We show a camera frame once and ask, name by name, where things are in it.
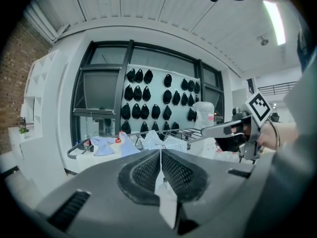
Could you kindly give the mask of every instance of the brick wall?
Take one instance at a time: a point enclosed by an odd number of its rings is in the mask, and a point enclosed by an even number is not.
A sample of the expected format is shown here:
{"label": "brick wall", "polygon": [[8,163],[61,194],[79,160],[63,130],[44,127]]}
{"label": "brick wall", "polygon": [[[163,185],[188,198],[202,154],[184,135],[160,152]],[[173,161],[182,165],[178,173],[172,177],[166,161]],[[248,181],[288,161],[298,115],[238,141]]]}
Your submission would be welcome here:
{"label": "brick wall", "polygon": [[32,63],[51,45],[22,18],[9,36],[0,57],[0,154],[11,151],[8,127],[21,124],[21,105]]}

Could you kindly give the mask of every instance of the black baseboard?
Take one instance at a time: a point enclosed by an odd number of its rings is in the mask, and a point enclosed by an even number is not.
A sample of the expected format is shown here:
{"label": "black baseboard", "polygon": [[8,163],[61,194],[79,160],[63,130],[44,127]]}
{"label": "black baseboard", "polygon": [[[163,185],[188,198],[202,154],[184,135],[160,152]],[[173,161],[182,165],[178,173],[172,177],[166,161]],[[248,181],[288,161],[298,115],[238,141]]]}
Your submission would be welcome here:
{"label": "black baseboard", "polygon": [[66,173],[68,173],[68,174],[70,174],[70,175],[73,175],[73,176],[75,176],[75,175],[77,175],[77,174],[78,174],[78,173],[73,172],[73,171],[68,170],[68,169],[64,169],[64,170],[65,170],[65,172],[66,172]]}
{"label": "black baseboard", "polygon": [[15,171],[18,171],[18,170],[19,170],[18,166],[15,166],[14,168],[11,168],[11,169],[3,172],[1,174],[1,178],[4,179],[4,178],[8,177],[9,175],[13,174]]}

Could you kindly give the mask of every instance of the fluorescent light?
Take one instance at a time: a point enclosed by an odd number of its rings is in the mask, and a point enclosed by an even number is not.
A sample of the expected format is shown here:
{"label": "fluorescent light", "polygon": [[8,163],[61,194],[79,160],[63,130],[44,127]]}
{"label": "fluorescent light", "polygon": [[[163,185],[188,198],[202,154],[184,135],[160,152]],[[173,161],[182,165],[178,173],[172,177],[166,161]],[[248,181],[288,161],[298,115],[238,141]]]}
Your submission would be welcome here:
{"label": "fluorescent light", "polygon": [[282,45],[286,42],[283,21],[279,13],[278,7],[273,2],[263,1],[273,23],[277,44]]}

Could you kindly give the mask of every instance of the black railing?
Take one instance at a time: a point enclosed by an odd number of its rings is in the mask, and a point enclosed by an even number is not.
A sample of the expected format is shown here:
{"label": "black railing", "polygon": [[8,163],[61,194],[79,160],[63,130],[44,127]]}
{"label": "black railing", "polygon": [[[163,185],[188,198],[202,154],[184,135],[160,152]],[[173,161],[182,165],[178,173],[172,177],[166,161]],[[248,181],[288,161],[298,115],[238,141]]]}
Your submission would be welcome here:
{"label": "black railing", "polygon": [[288,93],[294,87],[295,84],[296,84],[296,81],[260,87],[258,89],[263,95],[285,94],[285,93]]}

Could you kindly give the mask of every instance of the white corrugated ceiling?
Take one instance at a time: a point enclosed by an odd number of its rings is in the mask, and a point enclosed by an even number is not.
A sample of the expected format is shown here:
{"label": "white corrugated ceiling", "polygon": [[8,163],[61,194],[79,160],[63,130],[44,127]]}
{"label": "white corrugated ceiling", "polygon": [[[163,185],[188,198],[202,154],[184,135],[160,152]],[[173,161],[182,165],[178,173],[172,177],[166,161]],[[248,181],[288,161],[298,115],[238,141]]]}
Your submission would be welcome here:
{"label": "white corrugated ceiling", "polygon": [[[205,41],[230,67],[251,77],[299,65],[296,54],[299,23],[279,4],[286,44],[278,46],[273,25],[260,0],[36,0],[55,29],[75,29],[86,21],[124,17],[165,23]],[[269,43],[260,45],[259,36]]]}

